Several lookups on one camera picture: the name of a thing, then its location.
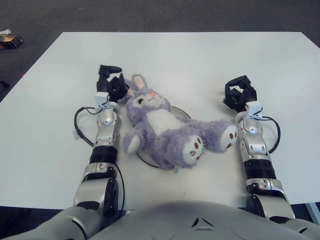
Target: white table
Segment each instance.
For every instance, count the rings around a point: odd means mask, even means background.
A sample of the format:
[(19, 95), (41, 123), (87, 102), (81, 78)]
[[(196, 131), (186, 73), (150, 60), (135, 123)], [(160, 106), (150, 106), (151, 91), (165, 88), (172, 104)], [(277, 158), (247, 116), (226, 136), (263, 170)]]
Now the white table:
[[(73, 117), (94, 106), (100, 64), (145, 76), (173, 106), (202, 121), (232, 120), (222, 103), (229, 80), (247, 75), (263, 113), (281, 127), (271, 159), (291, 204), (320, 201), (320, 49), (299, 32), (64, 32), (0, 103), (0, 205), (64, 209), (73, 204), (92, 148), (75, 140)], [(122, 106), (123, 137), (131, 128)], [(95, 116), (79, 115), (92, 140)], [(268, 146), (276, 128), (266, 123)], [(118, 154), (126, 210), (169, 200), (243, 207), (247, 193), (238, 147), (206, 153), (177, 174)]]

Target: bunny arm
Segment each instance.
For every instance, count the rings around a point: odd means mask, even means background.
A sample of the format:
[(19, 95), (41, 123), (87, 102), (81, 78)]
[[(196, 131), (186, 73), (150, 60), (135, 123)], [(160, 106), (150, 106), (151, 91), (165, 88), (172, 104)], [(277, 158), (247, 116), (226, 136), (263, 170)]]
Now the bunny arm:
[(231, 128), (236, 131), (236, 127), (229, 121), (210, 121), (210, 122), (203, 122), (193, 119), (180, 119), (183, 123), (187, 126), (198, 129), (199, 136), (203, 141), (203, 146), (210, 152), (216, 153), (224, 153), (227, 151), (225, 147), (222, 147), (222, 137), (225, 135), (226, 130), (228, 127), (232, 126)]
[(137, 123), (129, 130), (123, 138), (124, 152), (131, 154), (138, 152), (146, 144), (145, 125), (143, 122)]

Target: robotic hand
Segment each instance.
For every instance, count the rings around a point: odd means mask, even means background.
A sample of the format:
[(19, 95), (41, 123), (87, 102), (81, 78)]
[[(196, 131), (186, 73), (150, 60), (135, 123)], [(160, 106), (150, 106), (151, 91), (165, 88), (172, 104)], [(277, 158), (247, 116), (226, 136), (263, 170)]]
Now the robotic hand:
[[(75, 116), (78, 135), (93, 146), (93, 150), (76, 192), (74, 207), (63, 210), (34, 230), (7, 240), (320, 239), (318, 225), (295, 219), (281, 182), (276, 179), (270, 153), (279, 143), (280, 128), (274, 121), (278, 129), (278, 141), (268, 150), (259, 121), (273, 119), (260, 114), (263, 108), (246, 76), (226, 84), (224, 103), (238, 112), (235, 123), (239, 127), (246, 189), (250, 193), (246, 206), (251, 213), (211, 202), (177, 201), (135, 210), (101, 230), (103, 216), (114, 216), (118, 209), (119, 189), (114, 166), (118, 168), (120, 109), (116, 102), (126, 94), (128, 88), (122, 75), (111, 82), (107, 78), (111, 73), (119, 72), (121, 68), (118, 67), (100, 67), (95, 96), (98, 133), (94, 143), (77, 128), (77, 114)], [(236, 89), (230, 90), (233, 86), (242, 88), (242, 93)]]

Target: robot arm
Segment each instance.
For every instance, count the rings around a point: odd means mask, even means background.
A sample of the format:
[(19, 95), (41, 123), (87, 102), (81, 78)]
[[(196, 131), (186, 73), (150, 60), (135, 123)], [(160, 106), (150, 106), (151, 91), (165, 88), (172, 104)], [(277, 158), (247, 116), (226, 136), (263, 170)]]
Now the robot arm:
[[(246, 208), (255, 215), (284, 224), (311, 239), (319, 239), (319, 226), (295, 219), (282, 184), (276, 178), (270, 153), (279, 144), (280, 127), (274, 121), (278, 129), (278, 140), (269, 151), (262, 137), (263, 127), (260, 121), (273, 119), (261, 115), (263, 107), (257, 101), (256, 91), (250, 83), (247, 76), (231, 80), (225, 86), (223, 100), (228, 107), (238, 112), (235, 124), (238, 125), (239, 147), (247, 179), (246, 190), (250, 194), (246, 200)], [(239, 86), (243, 92), (240, 93), (235, 88), (230, 90), (233, 86)]]

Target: bunny face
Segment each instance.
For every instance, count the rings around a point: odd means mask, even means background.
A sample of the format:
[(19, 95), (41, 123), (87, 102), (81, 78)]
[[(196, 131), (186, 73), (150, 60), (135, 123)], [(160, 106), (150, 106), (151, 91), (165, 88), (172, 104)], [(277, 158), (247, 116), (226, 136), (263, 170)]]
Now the bunny face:
[(167, 104), (165, 98), (154, 91), (139, 95), (132, 101), (132, 106), (140, 109), (143, 107), (153, 107), (157, 109), (163, 104)]
[(149, 89), (142, 76), (134, 75), (132, 80), (127, 83), (130, 86), (127, 94), (130, 99), (125, 107), (129, 119), (134, 124), (139, 123), (144, 115), (150, 111), (157, 109), (170, 110), (170, 102), (157, 92)]

